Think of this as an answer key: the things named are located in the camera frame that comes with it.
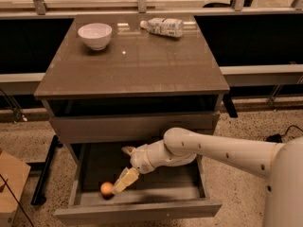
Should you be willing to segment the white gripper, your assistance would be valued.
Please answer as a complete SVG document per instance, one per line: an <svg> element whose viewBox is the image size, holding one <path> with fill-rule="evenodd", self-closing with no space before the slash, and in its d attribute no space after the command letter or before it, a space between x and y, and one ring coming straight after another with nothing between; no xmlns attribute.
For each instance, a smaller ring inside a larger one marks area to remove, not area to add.
<svg viewBox="0 0 303 227"><path fill-rule="evenodd" d="M121 150L130 156L131 168L125 167L116 182L112 193L121 193L128 186L138 180L139 173L147 174L155 171L160 166L184 166L195 160L196 155L185 153L181 156L172 154L162 140L140 147L126 146Z"/></svg>

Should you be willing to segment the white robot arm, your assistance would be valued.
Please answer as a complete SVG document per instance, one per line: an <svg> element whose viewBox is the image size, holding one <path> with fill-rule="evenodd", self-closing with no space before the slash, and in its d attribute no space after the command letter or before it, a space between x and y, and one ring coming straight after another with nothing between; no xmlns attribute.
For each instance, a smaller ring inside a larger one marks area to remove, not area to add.
<svg viewBox="0 0 303 227"><path fill-rule="evenodd" d="M274 143L171 128L157 142L122 150L131 166L116 180L114 194L160 166L184 166L205 156L269 180L262 227L303 227L302 137Z"/></svg>

